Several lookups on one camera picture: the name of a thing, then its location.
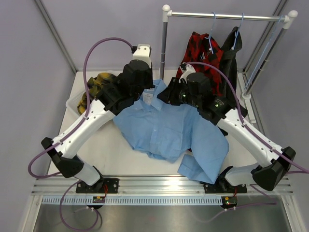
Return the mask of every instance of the light blue shirt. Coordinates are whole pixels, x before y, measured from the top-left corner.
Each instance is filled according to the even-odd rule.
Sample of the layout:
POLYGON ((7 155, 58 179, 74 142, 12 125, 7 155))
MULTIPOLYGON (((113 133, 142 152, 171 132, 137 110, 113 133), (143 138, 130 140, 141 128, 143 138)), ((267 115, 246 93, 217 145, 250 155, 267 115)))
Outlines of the light blue shirt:
POLYGON ((213 184, 229 150, 227 140, 194 107, 163 103, 157 95, 166 85, 162 80, 154 80, 154 85, 154 89, 146 89, 138 101, 114 117, 114 123, 133 149, 151 158, 175 162, 191 148, 193 156, 184 156, 178 173, 213 184))

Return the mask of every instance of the blue plastic hanger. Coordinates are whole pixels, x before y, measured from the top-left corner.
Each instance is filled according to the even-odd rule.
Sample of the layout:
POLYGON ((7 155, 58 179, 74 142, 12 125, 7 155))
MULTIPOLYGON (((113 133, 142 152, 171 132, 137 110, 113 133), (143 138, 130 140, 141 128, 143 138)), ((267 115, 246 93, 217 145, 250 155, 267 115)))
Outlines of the blue plastic hanger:
POLYGON ((212 12, 212 13, 214 15, 214 20, 213 20, 213 24, 212 24, 212 27, 211 27, 211 31, 209 32, 209 36, 205 37, 209 41, 209 46, 211 47, 211 53, 213 53, 213 49, 212 49, 212 45, 211 45, 211 34, 212 34, 212 30, 214 28, 214 24, 216 22, 216 13, 215 12, 212 12))
POLYGON ((234 50, 234 48, 235 48, 235 45, 236 45, 236 39, 237 39, 237 36, 238 36, 238 34, 239 34, 239 30, 240 30, 241 24, 242 24, 242 22, 243 22, 243 18, 244 18, 244 16, 245 16, 245 14, 244 14, 244 13, 242 13, 241 22, 240 22, 240 25, 239 25, 238 30, 237 30, 237 32, 236 32, 236 35, 235 35, 235 40, 234 40, 234 45, 232 46, 231 50, 234 50))

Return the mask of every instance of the gray wall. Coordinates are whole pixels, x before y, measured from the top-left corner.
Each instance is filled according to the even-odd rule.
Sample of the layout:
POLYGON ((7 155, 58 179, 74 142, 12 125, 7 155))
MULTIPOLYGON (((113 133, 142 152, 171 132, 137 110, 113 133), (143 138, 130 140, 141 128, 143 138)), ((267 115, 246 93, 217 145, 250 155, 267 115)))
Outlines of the gray wall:
MULTIPOLYGON (((29 161, 60 128, 72 72, 31 0, 0 3, 0 227, 16 232, 34 178, 29 161)), ((44 174, 48 157, 33 170, 44 174)))
MULTIPOLYGON (((283 147, 293 147, 295 162, 309 169, 308 0, 290 0, 286 13, 293 9, 299 15, 278 45, 253 96, 267 136, 283 147)), ((308 175, 294 174, 290 179, 309 229, 308 175)))
MULTIPOLYGON (((173 11, 226 14, 271 15, 279 0, 42 0, 78 69, 83 68, 89 48, 105 37, 123 37, 134 45, 152 46, 153 65, 160 65, 162 6, 173 11)), ((175 69, 181 62, 192 31, 209 32, 212 19, 171 18, 168 26, 166 68, 175 69)), ((223 42, 237 20, 217 20, 213 37, 223 42)), ((243 47, 238 52, 239 68, 244 67, 259 40, 265 22, 244 21, 241 27, 243 47)), ((131 58, 130 50, 120 42, 100 45, 89 61, 89 68, 122 69, 131 58)))

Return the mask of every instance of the robotic arm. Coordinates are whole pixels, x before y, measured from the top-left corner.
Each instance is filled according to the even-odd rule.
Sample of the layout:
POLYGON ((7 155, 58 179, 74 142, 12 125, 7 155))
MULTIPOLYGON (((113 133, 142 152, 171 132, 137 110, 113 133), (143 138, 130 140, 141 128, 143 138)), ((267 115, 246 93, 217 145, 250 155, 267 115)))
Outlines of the robotic arm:
POLYGON ((185 70, 179 80, 172 78, 169 86, 158 95, 158 98, 172 105, 188 104, 195 107, 204 119, 230 133, 257 160, 256 164, 249 166, 228 167, 217 181, 227 181, 231 186, 256 183, 260 187, 272 191, 291 167, 290 163, 275 154, 273 150, 282 151, 282 154, 290 160, 294 159, 295 151, 290 147, 282 149, 248 121, 244 120, 242 123, 236 105, 224 96, 214 95, 210 80, 204 74, 196 73, 191 65, 186 65, 185 70), (244 124, 267 142, 272 149, 254 137, 244 124))
POLYGON ((133 60, 124 66, 123 72, 111 83, 104 85, 91 102, 86 120, 67 140, 61 142, 61 139, 85 118, 85 113, 54 139, 44 138, 42 140, 41 144, 45 149, 55 143, 60 143, 47 153, 65 178, 74 176, 93 189, 102 187, 103 177, 100 172, 94 166, 82 161, 77 152, 97 129, 113 119, 123 109, 133 105, 144 89, 153 88, 150 52, 149 45, 139 44, 133 54, 133 60))

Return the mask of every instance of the white table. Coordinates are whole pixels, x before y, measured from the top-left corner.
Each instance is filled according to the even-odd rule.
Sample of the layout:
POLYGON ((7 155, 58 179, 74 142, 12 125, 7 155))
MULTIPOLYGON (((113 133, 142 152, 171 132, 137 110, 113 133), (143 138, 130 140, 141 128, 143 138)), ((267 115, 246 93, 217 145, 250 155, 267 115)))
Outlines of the white table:
MULTIPOLYGON (((87 78, 96 77, 100 72, 87 72, 87 78)), ((175 70, 165 72, 164 82, 168 85, 175 75, 175 70)), ((159 72, 154 71, 154 79, 159 79, 159 72)), ((83 72, 77 72, 70 97, 84 88, 83 72)), ((67 129, 75 120, 66 110, 60 132, 67 129)), ((256 163, 253 156, 233 137, 227 136, 230 151, 225 158, 222 170, 227 166, 243 166, 256 163)), ((175 175, 180 166, 183 154, 175 163, 149 158, 145 153, 132 150, 112 121, 89 138, 78 151, 78 155, 90 165, 94 165, 103 175, 175 175)), ((57 172, 52 163, 49 174, 57 172)))

